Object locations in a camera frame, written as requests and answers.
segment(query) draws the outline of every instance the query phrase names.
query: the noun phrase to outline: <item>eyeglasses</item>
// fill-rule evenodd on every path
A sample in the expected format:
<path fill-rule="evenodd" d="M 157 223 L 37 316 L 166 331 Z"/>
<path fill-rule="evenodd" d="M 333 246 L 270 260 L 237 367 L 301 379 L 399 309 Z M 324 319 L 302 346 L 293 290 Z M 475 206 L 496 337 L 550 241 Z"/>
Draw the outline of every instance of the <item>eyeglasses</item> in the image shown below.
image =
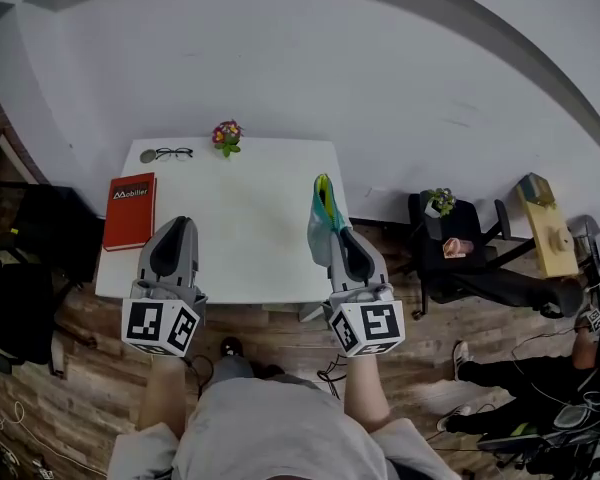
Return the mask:
<path fill-rule="evenodd" d="M 184 161 L 187 158 L 193 158 L 193 149 L 189 148 L 177 148 L 177 149 L 169 149 L 169 148 L 159 148 L 156 149 L 156 160 L 160 160 L 165 162 L 169 160 L 172 156 L 175 156 L 177 160 Z"/>

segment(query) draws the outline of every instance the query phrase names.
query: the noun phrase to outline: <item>black pants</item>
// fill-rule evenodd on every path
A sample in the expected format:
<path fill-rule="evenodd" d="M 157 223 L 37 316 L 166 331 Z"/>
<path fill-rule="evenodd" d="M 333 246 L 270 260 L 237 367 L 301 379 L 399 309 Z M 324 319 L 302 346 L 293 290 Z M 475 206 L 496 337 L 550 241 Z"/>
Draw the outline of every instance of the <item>black pants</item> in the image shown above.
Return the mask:
<path fill-rule="evenodd" d="M 576 370 L 570 357 L 534 357 L 517 361 L 517 364 L 524 374 L 513 361 L 463 364 L 458 371 L 460 380 L 484 387 L 499 386 L 516 399 L 493 411 L 452 416 L 447 422 L 447 431 L 486 434 L 529 421 L 536 424 L 553 421 L 563 405 L 538 393 L 531 383 L 546 394 L 567 402 L 590 373 L 589 370 Z"/>

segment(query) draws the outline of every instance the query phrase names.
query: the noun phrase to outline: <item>red book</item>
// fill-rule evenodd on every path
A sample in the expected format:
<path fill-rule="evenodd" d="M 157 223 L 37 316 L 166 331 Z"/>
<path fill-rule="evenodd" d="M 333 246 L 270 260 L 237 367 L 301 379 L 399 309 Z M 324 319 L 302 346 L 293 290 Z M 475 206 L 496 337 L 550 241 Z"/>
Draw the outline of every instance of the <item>red book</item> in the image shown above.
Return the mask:
<path fill-rule="evenodd" d="M 148 172 L 111 180 L 102 246 L 107 251 L 142 247 L 154 231 L 156 178 Z"/>

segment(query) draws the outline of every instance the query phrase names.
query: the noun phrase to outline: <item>white table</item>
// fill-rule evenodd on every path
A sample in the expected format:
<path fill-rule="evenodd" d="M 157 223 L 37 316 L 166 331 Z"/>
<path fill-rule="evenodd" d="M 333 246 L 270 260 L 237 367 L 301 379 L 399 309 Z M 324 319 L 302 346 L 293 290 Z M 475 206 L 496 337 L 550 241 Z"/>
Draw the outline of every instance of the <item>white table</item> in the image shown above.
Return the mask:
<path fill-rule="evenodd" d="M 140 162 L 147 149 L 187 147 L 193 158 Z M 156 229 L 179 215 L 198 228 L 196 284 L 210 303 L 323 301 L 326 269 L 313 263 L 307 222 L 313 182 L 327 173 L 343 216 L 347 206 L 330 142 L 245 137 L 229 159 L 210 138 L 146 139 L 131 145 L 121 176 L 155 172 Z M 140 249 L 102 251 L 96 294 L 129 296 Z"/>

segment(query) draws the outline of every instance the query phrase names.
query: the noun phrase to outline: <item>white t-shirt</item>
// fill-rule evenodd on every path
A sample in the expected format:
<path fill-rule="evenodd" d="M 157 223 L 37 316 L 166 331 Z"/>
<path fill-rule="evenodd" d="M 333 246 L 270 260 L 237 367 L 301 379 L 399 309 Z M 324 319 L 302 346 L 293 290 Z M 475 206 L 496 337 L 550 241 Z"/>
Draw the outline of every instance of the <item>white t-shirt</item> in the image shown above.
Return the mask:
<path fill-rule="evenodd" d="M 200 399 L 182 440 L 161 423 L 119 436 L 110 480 L 394 480 L 391 463 L 458 480 L 406 419 L 368 434 L 335 397 L 306 386 L 232 379 Z"/>

